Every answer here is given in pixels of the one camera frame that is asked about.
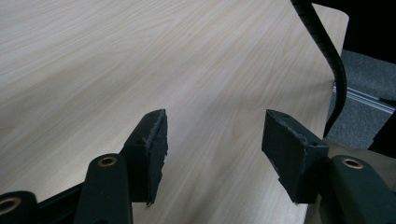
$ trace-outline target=black wire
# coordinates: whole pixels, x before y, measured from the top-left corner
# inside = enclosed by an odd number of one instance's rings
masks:
[[[335,107],[327,120],[326,127],[324,129],[323,137],[326,137],[338,116],[341,114],[347,99],[346,71],[341,57],[338,55],[337,49],[324,29],[317,12],[312,7],[312,4],[306,0],[290,1],[305,25],[305,28],[308,30],[309,34],[311,34],[315,43],[317,43],[320,51],[332,69],[332,73],[334,74],[336,88]]]

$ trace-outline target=wooden table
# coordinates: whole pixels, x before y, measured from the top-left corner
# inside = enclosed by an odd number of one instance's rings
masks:
[[[316,7],[341,50],[346,14]],[[261,152],[265,109],[322,136],[333,77],[290,1],[0,2],[0,193],[39,201],[165,108],[156,203],[135,223],[303,223]]]

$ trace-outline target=screw hole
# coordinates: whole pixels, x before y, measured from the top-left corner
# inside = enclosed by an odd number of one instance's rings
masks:
[[[360,162],[352,160],[352,159],[343,159],[343,164],[347,167],[357,169],[357,170],[363,168],[363,165]]]
[[[115,157],[105,157],[99,160],[98,165],[101,167],[111,166],[117,162],[117,158]]]
[[[6,198],[0,202],[0,216],[7,214],[20,205],[21,199],[17,197]]]

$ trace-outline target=floor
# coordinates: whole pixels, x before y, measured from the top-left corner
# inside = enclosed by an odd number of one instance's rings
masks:
[[[343,50],[341,58],[349,94],[327,138],[347,147],[367,149],[395,109],[375,98],[396,100],[396,64],[348,50]]]

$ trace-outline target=gray carpet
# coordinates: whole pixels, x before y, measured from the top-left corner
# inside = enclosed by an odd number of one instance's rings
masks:
[[[349,88],[376,98],[396,100],[396,64],[347,50],[343,50],[341,58]],[[327,138],[347,147],[367,149],[389,117],[390,113],[347,98],[344,111]]]

